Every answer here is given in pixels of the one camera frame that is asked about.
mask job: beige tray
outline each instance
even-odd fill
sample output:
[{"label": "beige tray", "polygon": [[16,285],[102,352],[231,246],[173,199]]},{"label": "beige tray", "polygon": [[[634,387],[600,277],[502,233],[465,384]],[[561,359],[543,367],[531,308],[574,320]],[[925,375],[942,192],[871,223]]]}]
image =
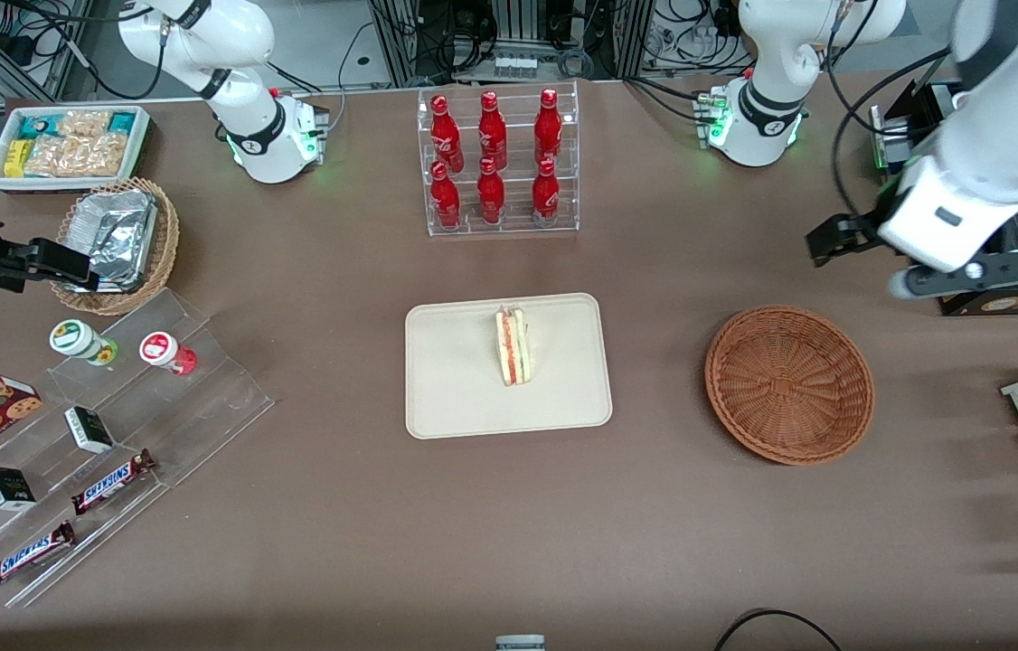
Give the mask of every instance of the beige tray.
[{"label": "beige tray", "polygon": [[[533,379],[501,380],[493,315],[525,310]],[[588,293],[422,305],[405,318],[405,425],[418,439],[596,428],[613,414],[602,314]]]}]

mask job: bread slice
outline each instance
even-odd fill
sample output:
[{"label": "bread slice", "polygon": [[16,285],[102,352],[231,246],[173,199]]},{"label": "bread slice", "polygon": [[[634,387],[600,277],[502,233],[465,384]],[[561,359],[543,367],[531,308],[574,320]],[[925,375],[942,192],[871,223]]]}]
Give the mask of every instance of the bread slice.
[{"label": "bread slice", "polygon": [[501,358],[501,379],[505,380],[506,387],[532,379],[526,330],[525,313],[521,309],[497,311],[497,354]]}]

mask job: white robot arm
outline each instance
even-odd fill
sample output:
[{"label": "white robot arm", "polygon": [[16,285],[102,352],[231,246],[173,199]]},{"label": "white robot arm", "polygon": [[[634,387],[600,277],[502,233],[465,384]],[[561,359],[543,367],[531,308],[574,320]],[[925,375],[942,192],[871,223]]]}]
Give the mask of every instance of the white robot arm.
[{"label": "white robot arm", "polygon": [[275,45],[264,9],[246,0],[149,0],[121,12],[146,7],[155,11],[120,21],[124,45],[207,100],[249,176],[288,181],[323,162],[327,111],[274,96],[248,68],[269,61]]},{"label": "white robot arm", "polygon": [[779,160],[794,141],[803,100],[818,78],[813,46],[828,45],[832,35],[839,45],[885,40],[905,9],[906,0],[741,1],[738,20],[757,46],[757,62],[749,79],[711,91],[703,116],[715,123],[706,129],[706,145],[741,165]]},{"label": "white robot arm", "polygon": [[275,98],[247,68],[267,62],[275,45],[264,9],[246,0],[149,0],[125,3],[120,15],[146,8],[154,11],[119,23],[127,49],[207,100],[249,176],[281,182],[323,162],[327,111]]},{"label": "white robot arm", "polygon": [[[952,53],[969,92],[913,152],[878,234],[927,267],[963,268],[975,280],[987,269],[969,261],[1018,213],[1018,0],[961,1]],[[903,297],[905,281],[895,277],[891,291]]]}]

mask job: snickers bar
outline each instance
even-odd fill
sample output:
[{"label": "snickers bar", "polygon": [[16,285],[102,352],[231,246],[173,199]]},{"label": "snickers bar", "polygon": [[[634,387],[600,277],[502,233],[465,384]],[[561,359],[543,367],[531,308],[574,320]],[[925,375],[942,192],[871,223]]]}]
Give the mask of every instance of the snickers bar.
[{"label": "snickers bar", "polygon": [[52,551],[66,547],[66,545],[74,547],[75,543],[77,543],[75,529],[72,529],[70,523],[63,520],[59,528],[49,535],[41,537],[41,539],[4,558],[4,561],[0,563],[0,584],[6,581],[6,578],[31,563],[36,563]]},{"label": "snickers bar", "polygon": [[121,489],[121,487],[127,486],[132,479],[138,478],[151,469],[155,469],[155,462],[151,458],[149,450],[145,447],[142,452],[128,458],[127,463],[124,463],[124,465],[113,471],[106,478],[100,479],[99,482],[96,482],[95,485],[89,487],[81,494],[71,497],[71,502],[75,505],[75,514],[82,516],[87,513],[89,508],[92,508],[97,502],[103,502],[103,500],[108,499],[117,490]]}]

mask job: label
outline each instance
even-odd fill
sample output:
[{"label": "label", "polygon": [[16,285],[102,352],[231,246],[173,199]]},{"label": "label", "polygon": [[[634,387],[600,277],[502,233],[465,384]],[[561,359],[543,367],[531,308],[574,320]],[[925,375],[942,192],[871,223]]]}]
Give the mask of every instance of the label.
[{"label": "label", "polygon": [[149,362],[160,359],[167,355],[169,347],[171,347],[171,342],[164,334],[152,334],[149,338],[144,339],[144,359],[149,360]]}]

